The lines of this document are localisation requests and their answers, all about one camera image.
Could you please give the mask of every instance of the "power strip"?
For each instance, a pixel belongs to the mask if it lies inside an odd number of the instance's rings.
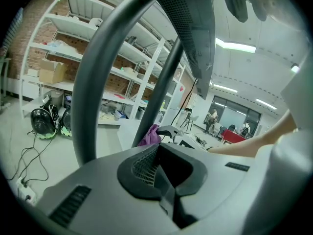
[[[29,186],[24,186],[22,184],[22,178],[17,180],[16,185],[18,197],[34,206],[37,202],[36,193]]]

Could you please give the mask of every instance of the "grey machine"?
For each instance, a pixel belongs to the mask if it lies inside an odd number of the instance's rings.
[[[80,168],[46,189],[35,216],[55,234],[267,234],[296,203],[313,171],[313,121],[309,116],[313,90],[307,78],[312,77],[311,59],[283,94],[292,105],[293,100],[303,98],[296,91],[303,92],[310,101],[306,105],[310,121],[291,107],[299,131],[260,148],[255,158],[161,143],[96,159],[96,119],[107,75],[127,32],[154,1],[125,0],[88,45],[72,98],[73,144]],[[212,70],[207,66],[213,64],[215,48],[212,0],[157,1],[178,33],[176,44],[183,46],[199,80],[198,92],[205,96]],[[257,16],[264,20],[266,14],[252,2]],[[226,3],[239,21],[246,20],[246,0]],[[179,55],[169,57],[169,63],[177,62]],[[170,75],[158,83],[166,85],[167,80],[172,80]],[[177,130],[162,127],[158,133],[173,138]]]

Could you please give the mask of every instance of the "shelving unit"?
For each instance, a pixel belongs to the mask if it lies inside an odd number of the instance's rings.
[[[73,82],[60,82],[56,84],[47,84],[39,81],[37,77],[30,77],[25,75],[25,68],[27,62],[27,56],[29,54],[30,48],[41,49],[45,51],[47,54],[63,57],[69,60],[74,60],[80,62],[83,58],[83,55],[77,53],[74,48],[70,47],[53,47],[50,45],[45,45],[43,43],[35,43],[34,39],[42,23],[44,20],[49,19],[57,28],[57,33],[68,35],[71,37],[75,37],[77,39],[81,39],[84,41],[90,41],[94,36],[95,32],[97,31],[97,27],[86,23],[85,21],[89,21],[92,18],[101,18],[104,21],[107,19],[111,11],[114,9],[112,6],[105,4],[99,0],[68,0],[69,7],[70,7],[70,14],[68,17],[61,16],[61,15],[54,15],[51,14],[52,8],[56,5],[56,3],[60,0],[55,0],[50,7],[46,10],[44,15],[39,20],[38,24],[36,25],[34,32],[29,40],[29,43],[26,47],[26,51],[24,54],[23,62],[22,62],[22,70],[21,70],[21,78],[20,78],[20,107],[21,107],[21,115],[24,117],[24,112],[31,112],[33,109],[38,108],[40,102],[40,97],[34,99],[33,101],[23,105],[22,103],[22,90],[23,90],[23,82],[31,82],[36,83],[39,85],[39,89],[41,91],[42,86],[49,86],[52,88],[57,88],[60,90],[66,91],[73,91]],[[77,16],[78,18],[84,20],[76,20],[72,16]],[[136,43],[142,48],[147,48],[148,55],[140,51],[138,48],[130,45],[127,42],[124,42],[121,49],[119,50],[119,55],[126,58],[127,60],[131,61],[134,64],[143,63],[141,67],[145,69],[145,74],[143,79],[139,79],[138,77],[134,77],[120,69],[112,67],[111,73],[117,75],[119,77],[125,78],[129,81],[133,81],[140,85],[140,88],[148,88],[153,90],[155,88],[154,85],[148,83],[148,79],[150,75],[154,75],[158,77],[162,71],[162,65],[169,54],[169,50],[164,46],[165,40],[159,40],[155,37],[149,30],[147,30],[144,26],[140,23],[136,23],[133,29],[129,32],[128,37],[136,36],[137,41]],[[179,79],[173,79],[174,83],[178,83],[181,79],[182,73],[184,71],[184,67],[179,64],[182,72],[179,76]],[[120,95],[117,93],[112,93],[108,91],[104,91],[103,99],[110,100],[122,104],[132,105],[132,113],[130,119],[134,119],[135,114],[137,112],[138,107],[145,108],[146,105],[141,102],[141,98],[143,95],[144,90],[139,90],[137,93],[136,98],[130,99],[125,97],[124,95]],[[166,97],[171,100],[173,95],[170,93],[166,94]],[[101,124],[118,124],[118,121],[106,121],[102,120],[99,121]]]

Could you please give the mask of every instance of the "cardboard box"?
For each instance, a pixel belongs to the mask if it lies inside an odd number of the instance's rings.
[[[66,70],[64,63],[43,59],[40,62],[39,81],[49,84],[62,82]]]

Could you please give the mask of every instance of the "fluorescent light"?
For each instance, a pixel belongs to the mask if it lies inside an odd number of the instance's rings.
[[[298,73],[298,71],[300,70],[299,66],[297,65],[294,65],[292,68],[291,68],[291,71],[293,71],[294,73]]]
[[[245,115],[245,116],[246,116],[246,114],[244,114],[244,113],[242,113],[242,112],[239,112],[239,111],[236,111],[236,112],[238,112],[238,113],[240,113],[240,114],[242,114],[242,115]]]
[[[265,103],[265,102],[262,101],[262,100],[256,99],[255,101],[258,101],[258,102],[260,102],[260,103],[262,103],[262,104],[265,104],[266,106],[269,106],[269,107],[271,107],[271,108],[274,109],[274,110],[277,109],[276,107],[274,107],[274,106],[272,106],[272,105],[270,105],[270,104],[268,104],[268,103]]]
[[[219,104],[219,103],[217,103],[217,102],[215,102],[215,104],[217,104],[217,105],[219,105],[219,106],[222,106],[222,107],[225,107],[225,105]]]
[[[255,53],[255,51],[256,51],[255,46],[224,42],[218,38],[215,39],[215,44],[221,46],[224,49],[241,50],[241,51],[245,51],[245,52],[249,52],[249,53]]]
[[[228,88],[228,87],[222,86],[222,85],[218,85],[218,84],[214,84],[214,86],[215,86],[215,87],[218,87],[218,88],[221,88],[221,89],[224,89],[224,90],[231,91],[231,92],[235,92],[235,93],[237,93],[237,92],[238,92],[237,90],[234,90],[234,89],[231,89],[231,88]]]

